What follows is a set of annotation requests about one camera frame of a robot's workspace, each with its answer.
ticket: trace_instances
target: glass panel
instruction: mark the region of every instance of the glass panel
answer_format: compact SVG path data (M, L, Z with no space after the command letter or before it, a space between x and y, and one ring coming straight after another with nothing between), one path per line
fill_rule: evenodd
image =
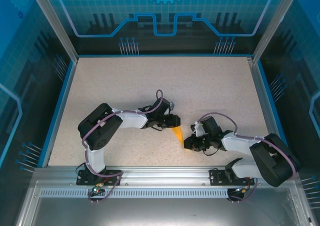
M35 0L0 0L0 22L0 225L9 226L37 165L70 58Z
M303 164L300 176L308 179L303 184L319 220L319 0L293 1L261 63L287 143Z
M280 0L50 0L78 54L252 54Z

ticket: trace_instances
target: beige work surface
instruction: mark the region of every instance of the beige work surface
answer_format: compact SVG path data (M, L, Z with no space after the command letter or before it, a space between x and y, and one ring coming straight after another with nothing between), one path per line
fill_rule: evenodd
M268 134L248 61L245 57L80 58L49 161L77 166L85 161L78 124L101 103L119 110L156 101L156 90L175 104L183 137L203 114L227 114L238 133ZM222 130L233 130L215 116ZM119 129L104 148L108 166L219 166L243 155L219 151L214 156L185 150L171 129Z

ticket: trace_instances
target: black mounting bracket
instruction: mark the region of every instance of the black mounting bracket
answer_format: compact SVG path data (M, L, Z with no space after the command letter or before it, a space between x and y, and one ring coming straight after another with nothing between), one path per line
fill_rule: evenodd
M114 175L120 173L121 170L103 170L100 172L102 175ZM78 176L76 179L76 185L90 185L95 186L98 183L104 182L106 178L99 177L91 173L88 169L79 170ZM109 178L104 182L105 186L113 186L117 181L117 177Z
M214 168L209 170L209 179L211 186L247 186L248 180L246 178L233 179L232 182L226 176L226 170L218 170ZM255 185L254 179L250 179L250 186Z

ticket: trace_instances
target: ventilation slot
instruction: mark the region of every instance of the ventilation slot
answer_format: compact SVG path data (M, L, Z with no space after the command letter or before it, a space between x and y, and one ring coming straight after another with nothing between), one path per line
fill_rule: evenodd
M94 198L103 198L110 189ZM90 189L43 189L42 198L87 198ZM227 189L115 189L110 198L227 198Z

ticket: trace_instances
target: orange object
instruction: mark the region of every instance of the orange object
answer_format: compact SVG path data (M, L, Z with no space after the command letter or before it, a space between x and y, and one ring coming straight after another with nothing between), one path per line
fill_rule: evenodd
M177 127L172 128L172 131L173 131L174 135L176 136L176 138L179 140L180 144L182 146L184 146L184 137L182 135L181 126L177 126Z

